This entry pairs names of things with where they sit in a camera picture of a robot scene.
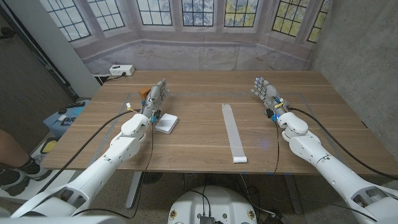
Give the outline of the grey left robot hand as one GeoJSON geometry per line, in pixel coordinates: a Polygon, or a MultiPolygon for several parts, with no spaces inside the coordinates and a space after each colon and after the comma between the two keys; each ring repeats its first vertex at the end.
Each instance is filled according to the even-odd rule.
{"type": "Polygon", "coordinates": [[[160,108],[166,96],[169,94],[166,79],[161,80],[154,85],[146,97],[142,114],[150,120],[160,118],[160,108]]]}

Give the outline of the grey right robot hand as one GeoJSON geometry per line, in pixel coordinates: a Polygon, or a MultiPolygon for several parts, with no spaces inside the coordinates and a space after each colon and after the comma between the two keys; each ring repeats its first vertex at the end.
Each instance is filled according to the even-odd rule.
{"type": "Polygon", "coordinates": [[[288,112],[289,102],[285,101],[273,85],[263,77],[256,77],[254,88],[251,92],[265,105],[265,114],[276,122],[281,115],[288,112]]]}

